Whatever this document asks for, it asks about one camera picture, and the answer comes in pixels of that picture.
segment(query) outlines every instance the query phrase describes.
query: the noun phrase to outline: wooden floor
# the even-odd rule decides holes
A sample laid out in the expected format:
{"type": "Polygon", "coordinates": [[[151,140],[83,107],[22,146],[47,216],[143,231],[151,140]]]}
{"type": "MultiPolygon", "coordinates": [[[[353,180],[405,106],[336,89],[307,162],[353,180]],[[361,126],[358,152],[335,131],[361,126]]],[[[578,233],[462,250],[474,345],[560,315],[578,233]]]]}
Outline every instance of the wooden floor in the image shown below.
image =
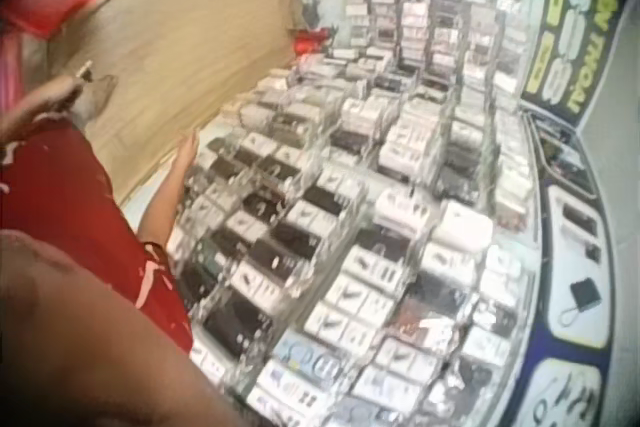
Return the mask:
{"type": "Polygon", "coordinates": [[[54,69],[85,60],[120,84],[88,130],[122,200],[176,144],[293,57],[295,0],[112,0],[70,22],[51,45],[54,69]]]}

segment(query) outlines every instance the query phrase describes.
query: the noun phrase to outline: hand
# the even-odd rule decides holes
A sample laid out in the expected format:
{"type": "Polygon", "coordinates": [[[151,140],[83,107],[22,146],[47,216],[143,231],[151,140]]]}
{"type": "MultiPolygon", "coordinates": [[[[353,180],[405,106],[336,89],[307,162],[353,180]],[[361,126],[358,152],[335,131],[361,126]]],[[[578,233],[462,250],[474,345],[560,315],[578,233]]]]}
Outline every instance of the hand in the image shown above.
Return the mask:
{"type": "Polygon", "coordinates": [[[185,135],[178,146],[178,153],[173,161],[174,167],[186,172],[196,158],[199,143],[198,132],[196,130],[192,130],[185,135]]]}
{"type": "Polygon", "coordinates": [[[25,105],[37,112],[46,112],[71,98],[76,92],[82,89],[82,80],[69,75],[56,77],[44,85],[41,85],[33,92],[30,92],[23,100],[25,105]]]}

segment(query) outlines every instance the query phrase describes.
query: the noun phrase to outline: bare arm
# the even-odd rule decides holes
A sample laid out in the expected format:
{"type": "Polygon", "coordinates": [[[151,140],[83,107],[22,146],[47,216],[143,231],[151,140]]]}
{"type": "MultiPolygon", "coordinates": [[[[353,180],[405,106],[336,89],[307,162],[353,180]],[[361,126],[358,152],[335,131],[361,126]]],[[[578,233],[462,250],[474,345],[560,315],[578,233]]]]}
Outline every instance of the bare arm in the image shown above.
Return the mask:
{"type": "Polygon", "coordinates": [[[173,165],[149,202],[138,227],[142,242],[166,247],[176,220],[178,204],[184,194],[184,180],[198,150],[198,135],[189,134],[178,148],[173,165]]]}
{"type": "Polygon", "coordinates": [[[11,239],[0,236],[0,398],[21,398],[28,412],[68,425],[240,425],[189,358],[129,302],[53,247],[27,238],[27,254],[15,254],[11,239]],[[25,260],[34,245],[35,260],[25,260]]]}
{"type": "Polygon", "coordinates": [[[0,146],[18,140],[37,115],[51,110],[80,84],[81,81],[70,76],[56,77],[26,95],[18,105],[0,116],[0,146]]]}

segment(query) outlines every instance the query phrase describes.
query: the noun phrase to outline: store wall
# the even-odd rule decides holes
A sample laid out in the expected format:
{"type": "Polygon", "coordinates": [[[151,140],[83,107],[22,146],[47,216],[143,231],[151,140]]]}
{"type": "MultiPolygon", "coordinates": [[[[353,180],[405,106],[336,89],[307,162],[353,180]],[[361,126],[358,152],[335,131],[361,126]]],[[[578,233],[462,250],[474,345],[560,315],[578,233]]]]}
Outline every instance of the store wall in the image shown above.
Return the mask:
{"type": "Polygon", "coordinates": [[[52,43],[54,70],[86,59],[120,84],[88,129],[123,199],[176,144],[233,94],[293,58],[295,0],[112,0],[70,22],[52,43]]]}
{"type": "Polygon", "coordinates": [[[616,322],[601,425],[640,416],[640,0],[630,4],[582,135],[615,257],[616,322]]]}

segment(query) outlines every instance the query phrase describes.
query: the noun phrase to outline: red shirt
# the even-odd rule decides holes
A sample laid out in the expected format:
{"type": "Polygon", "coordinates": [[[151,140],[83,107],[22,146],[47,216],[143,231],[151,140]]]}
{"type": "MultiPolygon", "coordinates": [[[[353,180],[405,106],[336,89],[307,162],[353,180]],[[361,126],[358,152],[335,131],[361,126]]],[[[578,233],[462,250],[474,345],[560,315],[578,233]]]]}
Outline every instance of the red shirt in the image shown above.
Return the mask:
{"type": "Polygon", "coordinates": [[[91,145],[70,122],[42,120],[23,142],[6,146],[0,203],[2,229],[64,251],[191,350],[189,319],[166,255],[138,240],[91,145]]]}

